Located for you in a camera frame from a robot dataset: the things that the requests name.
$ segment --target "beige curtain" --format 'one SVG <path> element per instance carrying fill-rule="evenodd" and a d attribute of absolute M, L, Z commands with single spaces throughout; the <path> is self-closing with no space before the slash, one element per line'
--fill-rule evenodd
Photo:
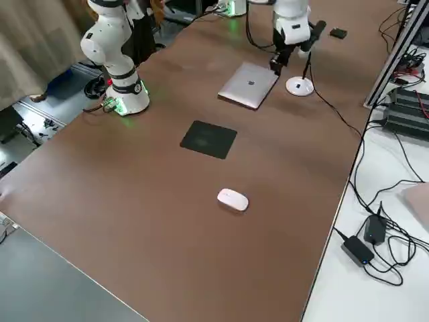
<path fill-rule="evenodd" d="M 81 0 L 0 0 L 0 110 L 84 59 L 83 33 L 93 24 Z"/>

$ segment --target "power adapter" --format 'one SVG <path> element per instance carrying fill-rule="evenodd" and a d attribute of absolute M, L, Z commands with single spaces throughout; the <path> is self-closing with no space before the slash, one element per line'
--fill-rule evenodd
<path fill-rule="evenodd" d="M 386 238 L 386 220 L 378 215 L 370 215 L 365 225 L 363 239 L 374 246 L 381 245 Z"/>
<path fill-rule="evenodd" d="M 363 267 L 374 259 L 374 253 L 357 236 L 347 237 L 335 228 L 344 240 L 341 249 L 358 265 Z"/>

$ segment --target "black mouse pad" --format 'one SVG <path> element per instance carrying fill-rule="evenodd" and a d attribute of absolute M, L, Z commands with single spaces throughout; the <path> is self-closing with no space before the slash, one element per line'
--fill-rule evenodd
<path fill-rule="evenodd" d="M 194 121 L 180 146 L 218 159 L 225 159 L 237 132 L 233 129 Z"/>

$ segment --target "laptop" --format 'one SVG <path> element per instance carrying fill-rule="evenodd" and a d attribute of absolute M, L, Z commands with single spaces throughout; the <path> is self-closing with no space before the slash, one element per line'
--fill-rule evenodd
<path fill-rule="evenodd" d="M 250 109 L 257 109 L 278 78 L 279 76 L 268 68 L 244 62 L 218 96 Z"/>

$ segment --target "red wire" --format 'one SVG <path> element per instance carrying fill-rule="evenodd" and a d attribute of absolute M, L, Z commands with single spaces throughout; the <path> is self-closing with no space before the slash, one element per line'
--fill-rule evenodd
<path fill-rule="evenodd" d="M 420 95 L 418 91 L 414 90 L 414 92 L 416 92 L 418 103 L 420 104 L 420 108 L 422 109 L 424 116 L 426 116 L 426 119 L 429 119 L 429 113 L 424 109 L 423 103 L 422 103 L 422 100 L 420 99 Z"/>

